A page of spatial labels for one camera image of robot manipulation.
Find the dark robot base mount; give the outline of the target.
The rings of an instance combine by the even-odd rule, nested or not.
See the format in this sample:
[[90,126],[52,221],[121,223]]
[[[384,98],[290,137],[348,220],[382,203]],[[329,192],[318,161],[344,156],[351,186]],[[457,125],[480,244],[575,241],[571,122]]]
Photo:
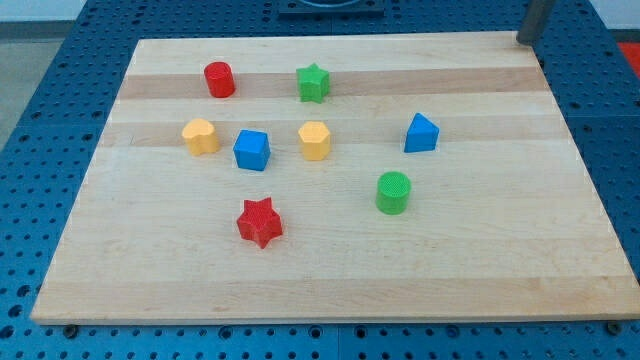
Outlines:
[[277,0],[280,17],[305,15],[372,15],[383,16],[383,0]]

